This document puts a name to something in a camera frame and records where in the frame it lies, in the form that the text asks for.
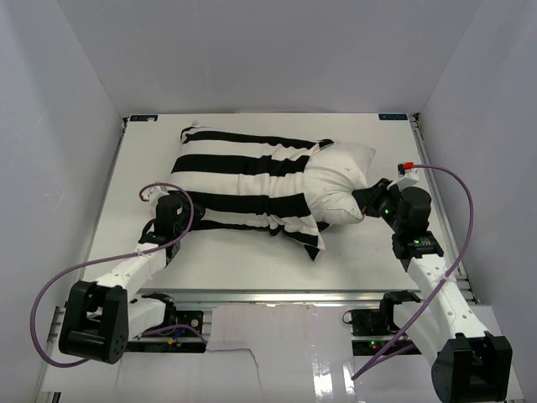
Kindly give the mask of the white pillow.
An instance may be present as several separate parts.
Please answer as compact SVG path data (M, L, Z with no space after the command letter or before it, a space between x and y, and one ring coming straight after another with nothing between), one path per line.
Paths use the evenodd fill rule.
M352 193L368 187L367 171L375 149L337 143L313 155L305 167L304 194L317 222L330 226L358 224L363 214Z

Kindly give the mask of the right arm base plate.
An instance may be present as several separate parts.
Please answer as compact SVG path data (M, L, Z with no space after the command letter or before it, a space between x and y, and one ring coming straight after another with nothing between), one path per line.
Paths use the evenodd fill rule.
M378 308L347 310L341 320L350 327L354 356L372 357L399 330L396 325L384 321Z

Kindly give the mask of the black white striped pillowcase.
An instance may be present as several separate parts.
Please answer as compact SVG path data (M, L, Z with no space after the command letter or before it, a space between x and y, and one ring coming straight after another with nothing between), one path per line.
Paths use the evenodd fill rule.
M205 210L197 230L233 229L283 234L311 260L325 249L322 227L305 199L310 159L333 140L288 139L187 127L169 183Z

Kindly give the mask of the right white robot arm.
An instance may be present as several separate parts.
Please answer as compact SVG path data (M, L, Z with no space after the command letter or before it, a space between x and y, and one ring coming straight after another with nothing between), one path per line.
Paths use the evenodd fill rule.
M513 350L506 337L488 330L462 295L429 230L430 194L382 179L352 195L365 216L381 218L390 227L395 258L419 289L386 293L379 326L396 339L410 338L430 365L440 401L505 400Z

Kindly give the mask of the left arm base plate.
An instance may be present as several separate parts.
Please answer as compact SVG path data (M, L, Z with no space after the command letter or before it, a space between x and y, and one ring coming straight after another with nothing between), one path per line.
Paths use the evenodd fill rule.
M203 311L177 311L163 324L143 331L127 344L130 353L204 353Z

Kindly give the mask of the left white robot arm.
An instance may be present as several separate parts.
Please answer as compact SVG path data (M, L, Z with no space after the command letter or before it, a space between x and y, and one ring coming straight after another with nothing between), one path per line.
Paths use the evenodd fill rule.
M161 196L134 255L96 280L79 280L71 287L59 350L115 364L135 338L173 332L180 325L174 299L163 292L143 294L140 290L172 262L180 251L180 240L204 215L204 207L179 192Z

